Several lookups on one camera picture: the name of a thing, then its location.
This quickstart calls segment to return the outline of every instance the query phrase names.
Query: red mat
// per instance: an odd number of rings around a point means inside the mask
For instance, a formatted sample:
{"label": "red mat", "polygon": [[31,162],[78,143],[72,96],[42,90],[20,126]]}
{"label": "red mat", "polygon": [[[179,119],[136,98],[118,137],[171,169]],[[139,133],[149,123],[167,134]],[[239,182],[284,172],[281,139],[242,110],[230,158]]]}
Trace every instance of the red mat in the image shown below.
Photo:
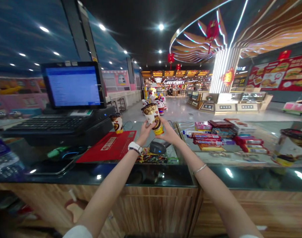
{"label": "red mat", "polygon": [[90,163],[105,160],[121,160],[128,151],[128,145],[134,140],[136,131],[124,131],[121,134],[109,132],[96,145],[91,147],[76,163]]}

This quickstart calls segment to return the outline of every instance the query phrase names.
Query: water bottle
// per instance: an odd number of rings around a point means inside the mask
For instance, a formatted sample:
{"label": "water bottle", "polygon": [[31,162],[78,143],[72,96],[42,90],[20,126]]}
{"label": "water bottle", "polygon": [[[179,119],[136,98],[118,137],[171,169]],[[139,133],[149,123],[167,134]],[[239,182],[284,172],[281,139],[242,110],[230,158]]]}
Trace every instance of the water bottle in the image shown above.
{"label": "water bottle", "polygon": [[24,165],[0,137],[0,179],[17,178],[23,174]]}

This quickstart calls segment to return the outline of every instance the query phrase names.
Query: hand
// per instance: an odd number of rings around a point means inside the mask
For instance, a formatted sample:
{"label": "hand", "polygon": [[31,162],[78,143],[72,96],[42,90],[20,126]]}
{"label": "hand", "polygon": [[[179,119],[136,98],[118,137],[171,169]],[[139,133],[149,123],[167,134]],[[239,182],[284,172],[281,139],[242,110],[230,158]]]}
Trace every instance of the hand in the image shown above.
{"label": "hand", "polygon": [[150,125],[148,121],[145,121],[143,123],[140,130],[140,136],[136,141],[138,145],[140,145],[141,147],[144,146],[145,142],[147,141],[147,138],[149,137],[150,131],[152,130],[153,127],[155,127],[156,124],[157,123],[154,122]]}
{"label": "hand", "polygon": [[175,130],[171,127],[171,125],[168,123],[167,120],[162,118],[161,116],[158,116],[160,118],[161,123],[163,124],[165,128],[165,134],[155,136],[158,139],[165,140],[173,145],[176,145],[181,138],[179,135],[175,132]]}

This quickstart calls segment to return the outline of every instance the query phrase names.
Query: wristwatch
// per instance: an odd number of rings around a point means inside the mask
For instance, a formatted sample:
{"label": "wristwatch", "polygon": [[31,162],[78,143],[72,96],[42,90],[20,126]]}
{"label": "wristwatch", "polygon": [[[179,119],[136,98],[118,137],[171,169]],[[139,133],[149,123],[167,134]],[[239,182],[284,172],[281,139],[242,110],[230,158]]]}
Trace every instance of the wristwatch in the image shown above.
{"label": "wristwatch", "polygon": [[135,143],[134,141],[128,145],[128,150],[131,150],[131,149],[135,150],[139,154],[142,152],[142,147],[140,145],[138,145],[137,143]]}

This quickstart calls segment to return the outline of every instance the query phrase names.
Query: silver bracelet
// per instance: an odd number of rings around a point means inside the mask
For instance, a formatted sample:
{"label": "silver bracelet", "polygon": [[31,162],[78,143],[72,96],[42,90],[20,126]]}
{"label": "silver bracelet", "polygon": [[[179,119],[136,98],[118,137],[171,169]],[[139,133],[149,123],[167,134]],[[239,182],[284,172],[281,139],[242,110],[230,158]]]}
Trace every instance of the silver bracelet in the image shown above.
{"label": "silver bracelet", "polygon": [[204,166],[200,167],[199,170],[193,171],[193,174],[196,174],[197,172],[201,171],[206,166],[207,166],[207,164],[204,164]]}

